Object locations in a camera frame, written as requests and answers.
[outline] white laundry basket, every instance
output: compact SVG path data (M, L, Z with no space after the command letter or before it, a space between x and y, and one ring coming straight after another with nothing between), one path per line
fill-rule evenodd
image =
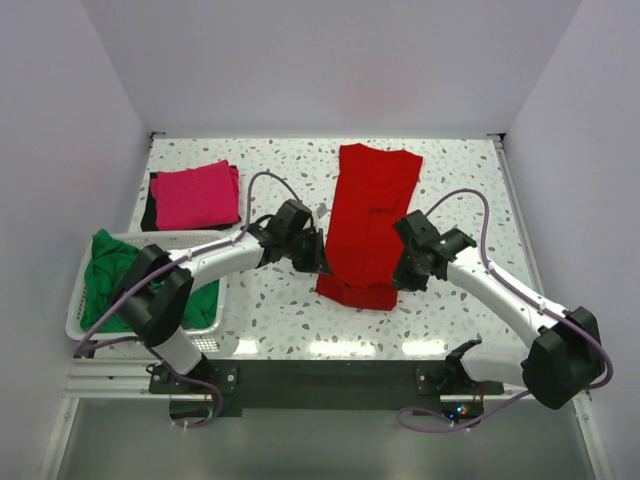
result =
M228 234L222 232L216 232L212 230L207 231L186 231L186 232L140 232L140 233L121 233L111 235L114 239L120 240L129 245L133 245L137 248L143 248L147 245L155 243L163 250L191 248L204 243L213 242L221 238L226 237ZM87 247L87 250L82 257L80 268L78 270L78 276L76 277L76 283L71 293L71 301L69 302L69 309L67 311L67 322L65 324L65 330L67 335L74 340L80 340L85 331L80 326L80 320L84 312L86 289L84 285L84 272L91 260L91 243ZM203 329L189 329L186 330L187 335L208 335L213 333L220 326L222 321L222 312L224 310L224 301L227 294L227 279L221 278L218 285L218 306L216 310L216 318L208 328ZM94 340L111 340L113 338L119 338L126 333L96 333L93 337Z

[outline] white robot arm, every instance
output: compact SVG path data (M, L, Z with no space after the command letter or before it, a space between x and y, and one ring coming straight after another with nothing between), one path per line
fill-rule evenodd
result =
M452 282L487 305L523 342L522 348L484 345L471 340L447 356L437 378L447 383L494 381L526 386L544 405L558 409L604 371L598 351L548 313L575 324L600 342L595 317L580 307L569 312L544 299L500 267L489 262L475 242L457 229L440 234L420 211L394 226L405 249L393 276L397 290L426 290L429 276ZM224 239L191 250L164 252L143 249L115 292L131 289L150 271L181 257L181 268L170 271L157 293L149 287L131 297L118 311L145 345L176 372L194 379L209 376L208 361L180 326L189 292L234 272L257 268L286 257L297 271L331 273L324 254L322 231L316 230L308 208L285 202L266 226L252 224L234 240ZM496 279L498 273L530 298L523 301Z
M604 373L591 312L569 311L544 298L484 257L460 230L440 234L419 210L394 228L405 246L393 276L396 289L424 291L430 276L449 281L489 307L523 342L522 348L467 342L448 357L458 370L450 375L524 386L558 409Z

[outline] cable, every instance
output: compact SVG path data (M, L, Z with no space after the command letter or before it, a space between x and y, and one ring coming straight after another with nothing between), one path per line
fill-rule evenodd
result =
M95 350L98 350L99 348L102 347L108 347L109 345L115 345L116 343L123 343L123 342L134 342L134 341L138 341L140 340L139 337L135 337L135 336L128 336L128 337L119 337L119 338L113 338L111 340L104 340L102 342L96 342L92 345L86 345L83 349L82 349L82 355L87 355Z
M521 398L524 398L524 397L526 397L527 395L530 395L530 394L531 394L531 392L529 392L528 390L520 392L517 395L514 395L513 397L511 397L509 400L505 400L504 402L502 402L500 405L498 405L493 410L489 410L488 412L485 412L482 415L480 415L480 416L478 416L476 418L473 418L471 420L468 420L468 421L466 421L464 423L459 423L457 425L453 425L450 428L420 427L420 426L417 426L417 425L411 425L410 423L407 423L402 418L402 416L405 413L415 413L415 412L417 412L417 413L424 413L424 414L427 414L427 415L431 415L431 416L436 417L436 418L440 418L440 419L442 419L442 420L444 420L446 422L450 422L451 421L451 420L449 420L449 418L447 418L443 414L441 414L439 412L436 412L435 410L431 410L429 408L423 408L423 407L404 407L404 408L401 408L398 411L398 413L396 414L396 420L404 428L407 428L409 430L413 430L414 432L419 432L419 433L453 433L453 432L459 432L461 430L466 430L469 427L477 425L481 421L486 420L487 418L495 415L496 413L498 413L503 408L506 408L509 405L512 405L512 404L516 403Z
M173 378L175 378L178 382L189 383L191 385L196 385L198 387L207 388L211 390L211 393L213 394L213 396L218 399L218 405L212 415L209 415L207 418L205 418L204 420L200 420L199 422L187 423L185 425L185 428L204 427L205 425L209 425L211 422L213 422L216 418L220 416L220 412L222 412L223 400L222 400L222 393L220 392L218 387L216 387L213 383L203 382L202 380L196 380L194 378L189 378L189 377L185 377L184 375L180 375L167 362L163 361L163 365L167 370L169 370Z
M435 209L437 209L440 205L442 205L442 203L444 203L446 200L448 200L449 198L453 197L454 195L458 195L460 193L471 193L473 195L476 195L477 197L480 198L480 200L482 201L482 205L484 207L484 218L482 220L482 230L481 230L481 234L480 234L480 256L482 258L482 263L484 264L484 267L487 269L487 271L490 272L490 274L503 286L505 287L507 290L509 290L511 293L513 293L515 296L517 296L518 298L520 298L521 300L523 300L524 302L526 302L527 304L531 305L532 307L540 310L543 314L548 315L549 317L553 318L554 320L556 320L557 322L567 326L568 328L570 328L571 330L573 330L575 333L577 333L578 335L580 335L583 339L585 339L589 344L591 344L598 352L598 354L602 357L602 359L605 362L606 365L606 372L604 375L604 378L602 380L600 380L599 382L593 383L591 385L589 385L589 388L591 389L596 389L596 388L602 388L605 385L607 385L611 379L613 378L613 362L611 361L611 357L609 357L609 354L607 354L607 352L604 350L604 348L602 348L602 345L600 345L598 343L598 341L593 338L591 335L589 335L587 332L585 332L584 330L582 330L581 328L577 327L576 325L574 325L571 321L567 320L566 318L562 317L561 315L556 314L555 312L552 312L551 310L547 309L547 308L541 308L541 305L536 302L534 299L530 298L526 293L522 292L521 290L519 290L515 285L512 285L507 279L505 279L502 275L500 275L498 272L495 271L495 269L491 268L490 263L491 260L489 260L489 256L487 255L487 233L489 231L489 201L487 200L487 197L480 191L478 190L474 190L471 188L461 188L458 190L454 190L452 192L449 192L448 194L446 194L444 197L442 197L440 200L438 200L428 211L427 213L425 213L425 216L428 217L429 215L431 215L431 213L433 213L433 211ZM487 418L489 418L490 416L494 415L495 413L499 412L500 410L502 410L503 408L506 408L510 405L513 405L515 402L517 402L518 400L520 400L521 398L526 397L527 395L529 395L531 392L529 392L528 390L525 390L513 397L511 397L509 400L506 400L505 402L501 403L500 405L498 405L496 408L494 408L493 410L486 412L482 415L480 415L479 417L474 418L473 420L469 420L468 422L465 422L464 424L460 424L460 425L456 425L452 428L448 428L448 429L442 429L442 428L428 428L428 427L419 427L416 425L411 425L409 423L407 423L406 421L404 421L402 419L402 416L406 413L410 413L410 412L419 412L419 413L425 413L428 415L432 415L438 418L442 418L444 420L447 420L447 417L445 417L444 415L434 411L434 410L429 410L426 408L422 408L422 407L405 407L403 409L401 409L400 411L398 411L398 414L396 415L396 419L398 421L398 423L400 425L402 425L403 427L409 429L409 430L413 430L414 432L420 432L420 433L453 433L453 432L459 432L461 430L465 430L466 428L476 425L478 423L480 423L482 420L485 420Z
M549 310L547 308L541 308L542 305L540 303L535 301L533 298L529 297L526 293L524 293L521 290L519 290L518 287L516 287L515 285L512 285L506 278L504 278L502 275L500 275L498 272L496 272L495 269L491 268L491 266L490 266L491 260L489 260L489 257L487 255L487 234L488 234L488 231L489 231L489 201L487 200L487 197L485 197L482 192L479 192L478 190L474 190L474 189L471 189L471 188L461 188L459 190L454 190L452 192L449 192L444 197L442 197L440 200L438 200L435 203L435 205L433 205L427 211L425 216L428 217L444 201L446 201L449 198L451 198L452 196L458 195L460 193L471 193L471 194L476 195L477 197L479 197L480 200L482 201L482 205L484 207L484 218L482 220L482 230L481 230L481 234L480 234L480 256L482 258L482 263L484 264L484 267L487 269L487 271L489 271L489 273L503 287L505 287L507 290L509 290L511 293L513 293L516 297L518 297L519 299L523 300L524 302L526 302L530 306L534 307L535 309L540 310L543 314L553 318L555 321L557 321L559 323L562 323L567 328L570 328L576 334L580 335L583 339L585 339L589 344L591 344L591 346L593 346L593 348L595 348L597 350L598 354L602 357L602 359L604 360L605 365L606 365L607 368L606 368L606 372L605 372L604 378L599 382L596 382L596 383L594 383L592 385L589 385L589 388L597 389L597 388L602 388L605 385L607 385L611 381L611 379L613 378L613 362L611 361L611 357L609 357L609 354L604 350L604 348L602 348L602 345L600 345L598 343L598 341L595 338L593 338L591 335L589 335L587 332L582 330L580 327L574 325L570 320L567 320L563 316L558 315L555 312L552 312L551 310Z
M251 181L249 182L249 188L247 189L247 215L246 215L245 224L243 225L242 229L240 230L240 233L235 238L229 236L226 239L221 240L221 241L219 241L217 243L214 243L212 245L208 245L206 247L202 247L202 248L196 249L196 250L194 250L192 252L192 257L196 257L198 255L202 255L203 253L207 253L207 252L211 252L213 250L217 250L217 249L220 249L220 248L231 246L234 243L242 240L242 238L249 231L249 226L251 225L251 203L252 203L251 192L253 191L253 185L254 185L256 179L258 177L263 176L263 175L266 175L266 176L269 176L271 178L274 178L274 179L278 180L280 183L282 183L287 188L287 190L289 190L289 192L293 195L293 197L298 202L300 201L300 197L298 197L298 195L293 190L293 188L291 188L291 186L287 182L285 182L282 178L280 178L276 174L271 173L271 172L267 172L267 171L256 173L253 177L251 177ZM183 255L182 257L180 257L180 258L178 258L176 260L173 260L172 262L167 263L166 265L158 268L157 270L154 270L149 275L144 277L142 280L140 280L138 283L136 283L133 287L131 287L130 290L124 292L120 296L120 298L118 298L118 300L113 305L111 305L111 307L98 319L98 321L93 324L93 326L89 329L89 331L87 331L87 333L85 333L84 337L82 337L78 341L78 343L76 344L76 346L74 348L74 351L73 351L74 356L82 356L83 354L85 354L85 351L92 351L92 350L95 350L96 348L100 348L101 346L113 345L114 343L120 343L119 341L118 342L112 342L112 343L102 342L102 345L100 345L100 346L98 346L96 348L88 348L87 349L85 347L85 345L91 339L91 337L98 330L100 330L100 328L102 328L102 326L120 309L120 307L122 307L122 305L124 305L124 303L127 300L129 300L136 293L138 293L138 291L140 291L140 289L142 289L144 286L146 286L149 282L151 282L155 278L159 277L163 273L168 272L172 268L177 267L178 265L180 265L181 263L183 263L184 261L186 261L188 259L189 259L189 257L187 255Z
M264 222L265 220L269 220L273 218L273 214L272 213L267 213L266 215L261 216L260 218L258 218L255 222L253 223L257 223L260 224L262 222Z

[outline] metal bracket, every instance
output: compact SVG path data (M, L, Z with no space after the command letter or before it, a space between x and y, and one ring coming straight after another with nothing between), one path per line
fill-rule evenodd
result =
M238 365L233 361L209 360L213 378L211 382L223 395L233 395L238 382ZM154 395L191 395L211 393L209 390L194 385L176 382L169 371L162 365L151 365L149 373L149 393Z
M480 385L486 395L502 395L504 387L498 382L467 382L461 380L442 361L427 361L416 364L415 383L417 394L421 396L475 395Z

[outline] speckled white surface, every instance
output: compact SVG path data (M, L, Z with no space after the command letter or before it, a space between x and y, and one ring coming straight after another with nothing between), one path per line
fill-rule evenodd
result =
M270 169L286 178L311 208L331 208L338 148L362 142L382 150L406 149L424 157L410 210L426 210L445 193L461 187L483 191L491 205L490 255L527 285L531 277L512 214L493 142L417 139L162 139L156 140L147 171L177 171L227 159L240 170L241 212L250 177ZM131 231L140 230L148 176L140 187ZM253 195L254 214L272 213L286 191L262 178ZM441 229L458 226L478 238L481 205L471 196L445 203L431 217ZM329 215L320 220L328 229ZM209 356L260 359L442 357L480 335L485 342L518 344L515 334L470 295L429 280L426 293L400 293L391 312L344 307L314 292L315 277L294 272L288 261L228 278L222 330L201 340ZM146 357L140 347L105 349L103 357Z

